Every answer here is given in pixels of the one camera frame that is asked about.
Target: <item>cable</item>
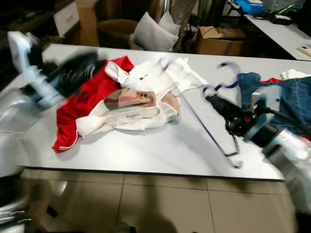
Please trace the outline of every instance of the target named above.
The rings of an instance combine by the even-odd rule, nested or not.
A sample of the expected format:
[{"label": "cable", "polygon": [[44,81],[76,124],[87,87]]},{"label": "cable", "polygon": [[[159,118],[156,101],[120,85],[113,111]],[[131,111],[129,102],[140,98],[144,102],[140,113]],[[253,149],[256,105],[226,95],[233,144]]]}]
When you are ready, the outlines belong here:
[{"label": "cable", "polygon": [[275,111],[275,110],[272,110],[270,108],[267,108],[267,107],[262,107],[260,106],[260,109],[264,112],[264,113],[272,113],[276,116],[279,116],[279,117],[282,117],[288,121],[290,121],[294,126],[296,126],[299,130],[301,130],[303,133],[305,133],[305,135],[307,136],[311,136],[311,132],[309,132],[308,130],[306,130],[301,124],[299,124],[297,121],[295,121],[294,119],[292,119],[291,117],[283,114],[283,113],[280,113],[278,111]]}]

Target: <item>red garment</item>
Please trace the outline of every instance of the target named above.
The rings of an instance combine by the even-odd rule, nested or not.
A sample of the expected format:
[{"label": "red garment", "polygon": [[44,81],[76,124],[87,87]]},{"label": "red garment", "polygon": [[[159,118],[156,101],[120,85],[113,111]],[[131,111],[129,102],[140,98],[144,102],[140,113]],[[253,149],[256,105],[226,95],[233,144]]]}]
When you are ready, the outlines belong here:
[{"label": "red garment", "polygon": [[[129,72],[133,64],[127,56],[115,60],[121,69]],[[79,89],[79,93],[68,98],[68,102],[57,110],[57,140],[53,146],[56,153],[64,152],[76,143],[78,132],[76,119],[87,116],[92,109],[112,92],[121,89],[120,84],[111,79],[103,67]]]},{"label": "red garment", "polygon": [[260,83],[278,83],[282,81],[281,79],[275,79],[275,78],[271,78],[271,79],[268,79],[266,81],[260,81]]}]

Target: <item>white garment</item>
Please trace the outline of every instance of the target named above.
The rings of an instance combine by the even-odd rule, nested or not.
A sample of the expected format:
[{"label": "white garment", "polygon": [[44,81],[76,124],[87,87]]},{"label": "white garment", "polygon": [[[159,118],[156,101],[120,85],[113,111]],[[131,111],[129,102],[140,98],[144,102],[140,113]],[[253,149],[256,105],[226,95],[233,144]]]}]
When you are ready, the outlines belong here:
[{"label": "white garment", "polygon": [[289,69],[285,72],[281,73],[281,77],[283,80],[286,79],[297,79],[297,78],[306,78],[306,77],[311,77],[311,74],[305,74],[303,72],[294,70],[294,69]]},{"label": "white garment", "polygon": [[[175,66],[171,66],[169,61],[161,64],[146,62],[136,66],[136,70],[130,73],[125,72],[114,62],[108,62],[105,67],[107,75],[119,82],[123,88],[153,91],[157,100],[156,106],[148,108],[130,106],[109,111],[104,101],[100,101],[88,116],[76,119],[79,135],[86,138],[111,129],[140,131],[160,128],[165,123],[177,119],[177,111],[169,104],[162,102],[162,98],[172,90],[177,89],[178,93],[181,93],[207,84],[190,69],[187,61],[187,59],[178,58],[173,62]],[[163,64],[169,64],[165,71],[163,71]]]}]

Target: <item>white fabric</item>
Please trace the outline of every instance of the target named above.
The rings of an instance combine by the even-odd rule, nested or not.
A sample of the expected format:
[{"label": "white fabric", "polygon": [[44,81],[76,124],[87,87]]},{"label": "white fabric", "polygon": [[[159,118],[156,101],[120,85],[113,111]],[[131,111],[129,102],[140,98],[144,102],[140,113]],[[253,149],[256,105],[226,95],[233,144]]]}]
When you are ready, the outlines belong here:
[{"label": "white fabric", "polygon": [[166,12],[160,19],[159,26],[173,35],[178,35],[180,25],[175,24],[170,12]]},{"label": "white fabric", "polygon": [[88,116],[76,119],[79,135],[85,138],[89,135],[107,132],[111,129],[140,131],[148,128],[160,128],[165,123],[177,119],[177,111],[162,98],[170,91],[185,90],[206,85],[206,80],[192,71],[187,64],[188,59],[178,58],[171,63],[168,60],[161,63],[144,63],[139,65],[141,71],[127,73],[117,64],[108,62],[105,72],[119,82],[121,87],[134,88],[139,91],[154,91],[155,107],[126,107],[109,111],[104,102],[99,102]]},{"label": "white fabric", "polygon": [[281,77],[283,80],[286,79],[297,79],[297,78],[306,78],[306,77],[311,77],[311,74],[305,74],[303,72],[294,70],[294,69],[289,69],[285,72],[281,73]]},{"label": "white fabric", "polygon": [[149,51],[170,52],[177,39],[177,35],[157,25],[148,12],[139,21],[133,35],[133,41]]}]

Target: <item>white desk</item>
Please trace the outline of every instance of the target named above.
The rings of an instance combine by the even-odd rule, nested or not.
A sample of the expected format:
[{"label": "white desk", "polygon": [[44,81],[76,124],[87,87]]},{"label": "white desk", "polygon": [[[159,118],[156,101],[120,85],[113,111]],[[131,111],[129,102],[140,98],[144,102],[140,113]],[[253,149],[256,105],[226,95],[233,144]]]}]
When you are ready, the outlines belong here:
[{"label": "white desk", "polygon": [[[51,45],[44,57],[61,61],[83,47]],[[147,60],[156,61],[167,56],[172,59],[188,57],[190,67],[210,84],[231,82],[233,72],[217,69],[224,61],[238,63],[243,72],[258,72],[264,78],[278,77],[289,68],[311,72],[311,63],[259,58],[224,57],[177,53],[116,50],[100,48],[109,58],[128,55],[133,64]],[[25,84],[22,77],[9,86]],[[224,120],[204,102],[201,89],[185,93],[186,98],[203,119],[204,123],[226,150],[233,150],[225,131]],[[236,100],[237,90],[222,91],[226,97]],[[182,102],[182,119],[179,124],[167,124],[161,129],[145,132],[111,131],[85,140],[79,139],[70,150],[56,154],[52,145],[56,139],[56,108],[49,109],[45,116],[26,133],[22,142],[18,163],[22,166],[58,169],[81,169],[114,172],[151,172],[179,175],[225,176],[256,179],[281,179],[278,171],[262,161],[260,149],[239,140],[241,154],[234,160],[243,160],[242,169],[228,165],[219,149],[214,145],[202,126]]]},{"label": "white desk", "polygon": [[296,60],[311,61],[310,56],[297,49],[300,46],[311,48],[311,37],[299,30],[296,26],[273,24],[268,20],[253,19],[250,16],[246,16],[246,18]]}]

